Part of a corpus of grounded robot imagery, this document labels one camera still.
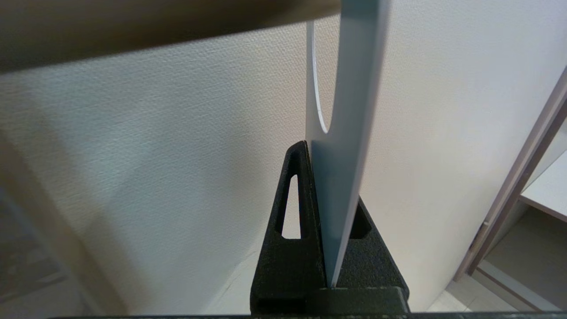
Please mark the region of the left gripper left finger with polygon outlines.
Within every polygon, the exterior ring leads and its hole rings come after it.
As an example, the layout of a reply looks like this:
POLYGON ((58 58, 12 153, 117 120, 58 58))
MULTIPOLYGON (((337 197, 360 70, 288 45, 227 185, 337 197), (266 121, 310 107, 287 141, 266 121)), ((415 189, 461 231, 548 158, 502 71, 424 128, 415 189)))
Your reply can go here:
POLYGON ((303 315, 310 293, 326 288, 316 188, 308 145, 288 148, 250 290, 252 315, 303 315), (293 176, 297 178, 300 238, 282 235, 293 176))

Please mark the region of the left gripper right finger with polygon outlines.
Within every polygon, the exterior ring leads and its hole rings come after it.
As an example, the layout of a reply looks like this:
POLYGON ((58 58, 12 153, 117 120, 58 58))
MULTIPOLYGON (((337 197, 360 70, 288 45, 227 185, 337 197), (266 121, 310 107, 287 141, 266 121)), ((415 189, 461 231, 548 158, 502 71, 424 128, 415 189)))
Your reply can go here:
POLYGON ((356 208, 330 311, 341 315, 409 313, 409 288, 362 199, 356 208))

